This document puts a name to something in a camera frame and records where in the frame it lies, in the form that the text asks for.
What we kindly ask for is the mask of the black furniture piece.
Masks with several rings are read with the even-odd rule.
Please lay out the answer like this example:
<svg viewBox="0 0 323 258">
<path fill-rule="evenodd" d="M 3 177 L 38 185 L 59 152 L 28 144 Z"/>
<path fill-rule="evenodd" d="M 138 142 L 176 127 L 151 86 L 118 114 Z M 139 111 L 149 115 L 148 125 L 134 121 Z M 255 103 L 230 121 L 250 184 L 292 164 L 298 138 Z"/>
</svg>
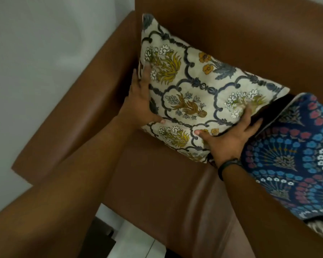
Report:
<svg viewBox="0 0 323 258">
<path fill-rule="evenodd" d="M 95 217 L 87 231 L 78 258 L 107 258 L 116 244 L 115 230 Z"/>
</svg>

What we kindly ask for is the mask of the person's left hand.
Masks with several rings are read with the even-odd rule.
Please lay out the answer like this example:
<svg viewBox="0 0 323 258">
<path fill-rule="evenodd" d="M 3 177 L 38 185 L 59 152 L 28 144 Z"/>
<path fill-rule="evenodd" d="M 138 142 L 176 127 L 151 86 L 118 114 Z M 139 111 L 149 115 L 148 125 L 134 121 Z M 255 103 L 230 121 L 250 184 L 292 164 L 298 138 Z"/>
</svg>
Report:
<svg viewBox="0 0 323 258">
<path fill-rule="evenodd" d="M 137 129 L 145 126 L 153 120 L 163 119 L 150 110 L 149 84 L 151 82 L 151 66 L 143 67 L 141 78 L 138 78 L 137 70 L 133 70 L 129 94 L 117 115 L 120 124 L 129 129 Z"/>
</svg>

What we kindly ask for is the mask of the white floral patterned cushion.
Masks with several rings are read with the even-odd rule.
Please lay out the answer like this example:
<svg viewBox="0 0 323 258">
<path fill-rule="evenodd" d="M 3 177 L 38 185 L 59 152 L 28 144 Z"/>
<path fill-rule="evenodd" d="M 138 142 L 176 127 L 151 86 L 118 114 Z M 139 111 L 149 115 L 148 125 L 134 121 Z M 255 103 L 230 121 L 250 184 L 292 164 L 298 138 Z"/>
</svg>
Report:
<svg viewBox="0 0 323 258">
<path fill-rule="evenodd" d="M 212 136 L 235 125 L 247 104 L 252 115 L 284 97 L 289 88 L 221 62 L 172 35 L 151 14 L 142 16 L 139 76 L 151 66 L 150 109 L 165 119 L 142 129 L 195 162 L 206 163 Z"/>
</svg>

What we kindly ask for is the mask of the blue mandala patterned cushion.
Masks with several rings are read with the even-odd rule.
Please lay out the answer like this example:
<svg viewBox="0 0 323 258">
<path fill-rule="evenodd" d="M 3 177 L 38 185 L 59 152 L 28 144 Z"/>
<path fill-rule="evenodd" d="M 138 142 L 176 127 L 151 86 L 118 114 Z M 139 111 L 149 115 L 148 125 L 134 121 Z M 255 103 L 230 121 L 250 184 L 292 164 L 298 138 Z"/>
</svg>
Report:
<svg viewBox="0 0 323 258">
<path fill-rule="evenodd" d="M 245 170 L 301 220 L 323 216 L 323 105 L 299 94 L 247 143 Z"/>
</svg>

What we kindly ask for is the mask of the brown leather sofa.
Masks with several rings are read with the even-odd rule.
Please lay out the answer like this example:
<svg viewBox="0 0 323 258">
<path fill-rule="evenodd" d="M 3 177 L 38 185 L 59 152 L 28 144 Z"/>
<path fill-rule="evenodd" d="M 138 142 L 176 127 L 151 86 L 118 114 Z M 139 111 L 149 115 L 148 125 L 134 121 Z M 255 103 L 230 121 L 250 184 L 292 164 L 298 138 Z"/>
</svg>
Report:
<svg viewBox="0 0 323 258">
<path fill-rule="evenodd" d="M 26 144 L 12 169 L 36 184 L 118 112 L 140 53 L 142 14 L 231 66 L 311 92 L 323 103 L 323 5 L 309 0 L 135 0 Z M 224 184 L 139 130 L 129 139 L 104 205 L 187 258 L 254 258 Z"/>
</svg>

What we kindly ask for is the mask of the person's right forearm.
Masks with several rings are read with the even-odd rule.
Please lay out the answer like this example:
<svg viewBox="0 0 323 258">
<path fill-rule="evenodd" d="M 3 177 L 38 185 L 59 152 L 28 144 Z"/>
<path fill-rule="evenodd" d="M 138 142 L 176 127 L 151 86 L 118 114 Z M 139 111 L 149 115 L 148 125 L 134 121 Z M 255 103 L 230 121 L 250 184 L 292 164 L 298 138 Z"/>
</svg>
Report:
<svg viewBox="0 0 323 258">
<path fill-rule="evenodd" d="M 323 258 L 323 237 L 285 209 L 241 166 L 229 165 L 222 177 L 256 258 Z"/>
</svg>

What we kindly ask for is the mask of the person's left forearm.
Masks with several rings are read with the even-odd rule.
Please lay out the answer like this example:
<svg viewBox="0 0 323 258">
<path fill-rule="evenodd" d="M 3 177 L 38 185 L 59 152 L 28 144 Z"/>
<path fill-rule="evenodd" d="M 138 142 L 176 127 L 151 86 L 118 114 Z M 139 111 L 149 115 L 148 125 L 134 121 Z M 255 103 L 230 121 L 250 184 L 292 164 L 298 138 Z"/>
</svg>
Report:
<svg viewBox="0 0 323 258">
<path fill-rule="evenodd" d="M 141 124 L 116 116 L 0 211 L 0 258 L 77 258 L 120 155 Z"/>
</svg>

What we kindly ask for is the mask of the person's right hand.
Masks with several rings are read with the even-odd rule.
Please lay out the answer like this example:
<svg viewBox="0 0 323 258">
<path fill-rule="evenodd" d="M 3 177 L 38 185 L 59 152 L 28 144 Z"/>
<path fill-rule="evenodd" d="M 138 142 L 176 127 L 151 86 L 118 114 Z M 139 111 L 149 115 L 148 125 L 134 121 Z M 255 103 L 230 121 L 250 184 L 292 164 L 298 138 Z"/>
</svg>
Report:
<svg viewBox="0 0 323 258">
<path fill-rule="evenodd" d="M 240 121 L 225 134 L 214 137 L 213 141 L 205 141 L 209 145 L 216 167 L 220 167 L 225 161 L 240 159 L 246 142 L 256 133 L 248 133 L 251 123 L 252 109 L 250 104 L 245 107 Z"/>
</svg>

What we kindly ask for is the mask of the black wristband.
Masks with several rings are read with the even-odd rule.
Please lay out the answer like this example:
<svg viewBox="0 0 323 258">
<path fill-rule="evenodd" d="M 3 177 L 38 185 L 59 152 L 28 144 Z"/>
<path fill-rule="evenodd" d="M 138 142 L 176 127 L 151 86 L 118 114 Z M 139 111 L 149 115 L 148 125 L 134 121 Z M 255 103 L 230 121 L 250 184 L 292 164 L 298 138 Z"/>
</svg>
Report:
<svg viewBox="0 0 323 258">
<path fill-rule="evenodd" d="M 238 158 L 233 158 L 233 159 L 230 159 L 230 160 L 227 160 L 225 161 L 223 164 L 220 165 L 220 167 L 217 169 L 217 173 L 218 173 L 218 176 L 219 178 L 221 179 L 221 181 L 224 181 L 224 178 L 223 178 L 223 171 L 224 169 L 226 169 L 227 167 L 231 166 L 231 165 L 237 165 L 241 168 L 243 168 L 243 165 L 241 163 L 241 160 L 238 159 Z"/>
</svg>

